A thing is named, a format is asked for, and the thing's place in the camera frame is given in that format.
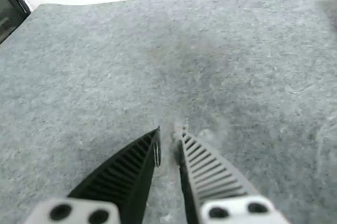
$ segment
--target screw hole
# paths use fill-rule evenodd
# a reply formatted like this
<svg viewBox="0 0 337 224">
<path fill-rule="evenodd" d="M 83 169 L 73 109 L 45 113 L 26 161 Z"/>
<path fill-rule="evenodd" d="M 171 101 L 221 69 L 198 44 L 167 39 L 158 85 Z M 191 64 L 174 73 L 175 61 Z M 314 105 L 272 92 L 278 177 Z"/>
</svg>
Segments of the screw hole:
<svg viewBox="0 0 337 224">
<path fill-rule="evenodd" d="M 109 213 L 105 210 L 96 210 L 89 216 L 90 224 L 103 224 L 107 221 Z"/>
<path fill-rule="evenodd" d="M 225 209 L 220 207 L 214 207 L 209 212 L 210 218 L 214 219 L 222 219 L 229 216 L 228 212 Z"/>
<path fill-rule="evenodd" d="M 50 218 L 54 221 L 59 221 L 67 218 L 72 211 L 72 207 L 68 204 L 59 204 L 54 207 L 51 213 L 49 214 Z"/>
<path fill-rule="evenodd" d="M 264 212 L 268 212 L 268 209 L 267 207 L 265 207 L 264 205 L 260 203 L 250 203 L 248 205 L 248 211 L 250 213 L 264 213 Z"/>
</svg>

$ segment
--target carpet floor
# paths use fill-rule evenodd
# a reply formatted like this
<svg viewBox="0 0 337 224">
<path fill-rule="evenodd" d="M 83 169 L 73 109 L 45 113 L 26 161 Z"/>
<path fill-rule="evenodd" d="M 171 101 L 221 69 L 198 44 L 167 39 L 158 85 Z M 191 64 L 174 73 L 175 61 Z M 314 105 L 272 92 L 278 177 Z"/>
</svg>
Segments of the carpet floor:
<svg viewBox="0 0 337 224">
<path fill-rule="evenodd" d="M 144 223 L 186 223 L 188 123 L 293 223 L 337 219 L 337 0 L 42 5 L 0 45 L 0 220 L 161 126 Z"/>
</svg>

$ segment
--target dark doorway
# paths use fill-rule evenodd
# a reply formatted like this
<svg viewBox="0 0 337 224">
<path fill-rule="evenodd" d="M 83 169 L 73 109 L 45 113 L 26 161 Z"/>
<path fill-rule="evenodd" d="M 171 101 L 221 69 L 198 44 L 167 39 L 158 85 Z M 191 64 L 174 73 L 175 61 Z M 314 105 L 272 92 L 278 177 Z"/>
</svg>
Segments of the dark doorway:
<svg viewBox="0 0 337 224">
<path fill-rule="evenodd" d="M 0 44 L 30 13 L 23 0 L 0 0 Z"/>
</svg>

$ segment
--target gray carpet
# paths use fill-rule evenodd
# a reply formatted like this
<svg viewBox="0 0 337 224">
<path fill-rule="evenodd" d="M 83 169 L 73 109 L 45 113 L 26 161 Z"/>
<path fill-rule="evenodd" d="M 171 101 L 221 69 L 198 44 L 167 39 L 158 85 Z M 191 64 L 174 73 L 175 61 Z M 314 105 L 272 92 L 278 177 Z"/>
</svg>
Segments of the gray carpet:
<svg viewBox="0 0 337 224">
<path fill-rule="evenodd" d="M 170 123 L 293 222 L 337 219 L 337 0 L 42 5 L 0 45 L 0 220 L 158 125 L 144 223 L 186 223 Z"/>
</svg>

